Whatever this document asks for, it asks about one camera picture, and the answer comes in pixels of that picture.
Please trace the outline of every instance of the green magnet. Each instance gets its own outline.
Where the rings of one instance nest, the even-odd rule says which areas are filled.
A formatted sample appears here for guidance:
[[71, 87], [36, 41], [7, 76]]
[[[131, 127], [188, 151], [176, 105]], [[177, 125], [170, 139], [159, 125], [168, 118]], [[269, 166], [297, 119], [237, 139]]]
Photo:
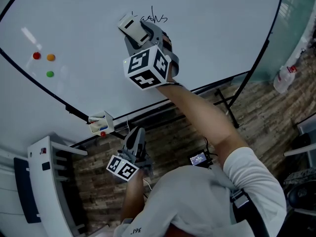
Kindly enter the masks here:
[[48, 71], [46, 73], [47, 77], [53, 77], [54, 76], [54, 72], [53, 71]]

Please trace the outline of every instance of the plastic bottle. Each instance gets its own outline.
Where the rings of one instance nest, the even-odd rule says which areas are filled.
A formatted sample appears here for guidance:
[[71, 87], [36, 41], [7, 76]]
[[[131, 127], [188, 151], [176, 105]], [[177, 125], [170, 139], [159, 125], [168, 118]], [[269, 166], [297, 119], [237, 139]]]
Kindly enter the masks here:
[[277, 74], [273, 86], [277, 92], [284, 94], [295, 79], [296, 67], [282, 67]]

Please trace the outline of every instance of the white t-shirt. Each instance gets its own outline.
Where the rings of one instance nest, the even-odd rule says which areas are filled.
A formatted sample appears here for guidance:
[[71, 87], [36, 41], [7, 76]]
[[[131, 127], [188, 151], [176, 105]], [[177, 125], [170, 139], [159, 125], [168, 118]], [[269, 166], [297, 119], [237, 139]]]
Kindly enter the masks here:
[[[279, 182], [246, 147], [232, 152], [223, 170], [249, 194], [270, 237], [277, 236], [286, 216]], [[114, 237], [162, 237], [170, 223], [197, 237], [253, 237], [248, 222], [236, 223], [233, 215], [230, 190], [218, 183], [212, 170], [184, 166], [161, 177], [144, 210], [131, 224], [118, 226]]]

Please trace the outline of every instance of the wooden floor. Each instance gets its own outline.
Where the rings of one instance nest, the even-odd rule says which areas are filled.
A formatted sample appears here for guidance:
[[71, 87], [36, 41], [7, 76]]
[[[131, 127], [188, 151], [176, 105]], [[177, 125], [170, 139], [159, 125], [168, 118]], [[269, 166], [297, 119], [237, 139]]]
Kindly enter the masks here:
[[[301, 156], [284, 158], [282, 155], [298, 135], [295, 123], [316, 112], [316, 58], [313, 51], [304, 57], [286, 95], [278, 94], [271, 84], [249, 83], [232, 107], [241, 125], [238, 131], [280, 182], [297, 168], [301, 159]], [[226, 96], [237, 88], [238, 85], [220, 87]], [[214, 91], [203, 97], [211, 103], [218, 101]], [[152, 186], [165, 173], [187, 165], [187, 155], [205, 148], [204, 138], [185, 118], [148, 131], [146, 141], [147, 152], [155, 162], [153, 177], [146, 178]], [[106, 166], [121, 146], [122, 140], [108, 135], [85, 145], [88, 156], [73, 158], [89, 233], [106, 224], [111, 228], [119, 224], [126, 183], [114, 178]]]

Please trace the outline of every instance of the small screen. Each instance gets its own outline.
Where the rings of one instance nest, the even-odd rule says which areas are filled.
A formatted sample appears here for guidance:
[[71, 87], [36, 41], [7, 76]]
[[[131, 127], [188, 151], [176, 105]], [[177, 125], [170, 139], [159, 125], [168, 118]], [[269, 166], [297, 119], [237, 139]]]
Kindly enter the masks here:
[[190, 160], [191, 160], [191, 164], [196, 166], [196, 165], [200, 164], [201, 162], [205, 161], [206, 157], [205, 157], [204, 153], [200, 153], [196, 156], [191, 157]]

